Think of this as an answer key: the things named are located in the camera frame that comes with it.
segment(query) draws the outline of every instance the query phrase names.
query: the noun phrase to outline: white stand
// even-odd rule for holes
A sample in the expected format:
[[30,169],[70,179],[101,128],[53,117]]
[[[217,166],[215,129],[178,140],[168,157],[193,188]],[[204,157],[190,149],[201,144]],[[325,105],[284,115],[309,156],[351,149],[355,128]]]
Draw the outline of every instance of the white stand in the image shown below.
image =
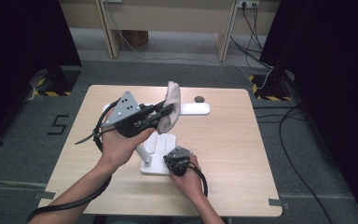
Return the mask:
[[141,172],[144,175],[169,175],[163,157],[176,147],[176,136],[169,133],[152,133],[136,152],[141,157]]

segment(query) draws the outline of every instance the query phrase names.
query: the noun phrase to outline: left hand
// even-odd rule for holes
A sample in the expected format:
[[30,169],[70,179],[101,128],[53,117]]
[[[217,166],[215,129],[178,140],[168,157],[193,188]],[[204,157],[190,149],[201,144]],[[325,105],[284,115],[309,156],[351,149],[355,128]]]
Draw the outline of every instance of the left hand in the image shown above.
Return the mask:
[[[113,108],[107,113],[107,118],[112,111]],[[102,131],[112,128],[113,125],[102,128]],[[149,138],[153,131],[154,129],[150,128],[131,138],[121,135],[116,130],[103,133],[103,155],[101,162],[107,165],[113,173],[118,167],[124,165],[130,159],[136,147]]]

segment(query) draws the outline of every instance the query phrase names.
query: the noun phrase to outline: white base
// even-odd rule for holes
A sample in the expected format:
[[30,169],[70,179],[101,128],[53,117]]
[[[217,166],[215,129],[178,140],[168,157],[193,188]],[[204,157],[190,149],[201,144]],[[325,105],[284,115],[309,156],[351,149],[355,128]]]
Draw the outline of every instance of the white base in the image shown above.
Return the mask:
[[176,147],[176,136],[169,133],[153,133],[145,141],[145,150],[152,157],[149,164],[141,161],[141,172],[144,175],[169,175],[170,171],[164,163],[164,156]]

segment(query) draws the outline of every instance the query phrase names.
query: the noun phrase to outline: hand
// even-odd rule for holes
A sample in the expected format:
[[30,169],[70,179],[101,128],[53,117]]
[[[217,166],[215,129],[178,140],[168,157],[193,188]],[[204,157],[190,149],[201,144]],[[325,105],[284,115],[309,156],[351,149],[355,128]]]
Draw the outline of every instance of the hand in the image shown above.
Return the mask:
[[[108,118],[113,108],[107,113]],[[102,128],[106,131],[114,128],[112,125]],[[102,134],[103,155],[101,162],[107,165],[113,173],[118,167],[124,165],[131,157],[137,146],[143,143],[152,133],[154,129],[144,130],[131,138],[121,135],[118,131],[108,131]]]
[[[196,155],[190,156],[190,162],[194,163],[196,167],[201,170]],[[185,174],[182,176],[170,172],[170,178],[188,199],[191,200],[203,195],[200,176],[197,175],[194,170],[187,168]]]

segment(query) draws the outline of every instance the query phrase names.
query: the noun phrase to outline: gray carpet floor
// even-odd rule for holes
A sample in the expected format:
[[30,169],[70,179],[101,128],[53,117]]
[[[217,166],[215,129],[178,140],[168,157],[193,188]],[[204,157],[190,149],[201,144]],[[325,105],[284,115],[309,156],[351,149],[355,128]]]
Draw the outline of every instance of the gray carpet floor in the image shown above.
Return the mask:
[[[83,61],[81,75],[68,97],[36,96],[24,104],[4,134],[0,147],[0,223],[24,223],[37,207],[34,198],[44,190],[77,111],[90,85],[166,86],[173,80],[183,87],[246,89],[244,74],[229,65],[173,63],[114,63]],[[253,70],[243,68],[247,74]],[[294,106],[251,98],[253,106]],[[290,166],[281,146],[279,121],[288,108],[256,108],[255,114],[277,190],[284,204],[280,217],[234,217],[234,223],[328,223],[321,206]],[[337,167],[324,158],[301,109],[282,124],[282,140],[294,166],[323,203],[334,223],[358,223],[358,206]],[[52,127],[58,123],[67,125]],[[78,223],[92,223],[84,215]]]

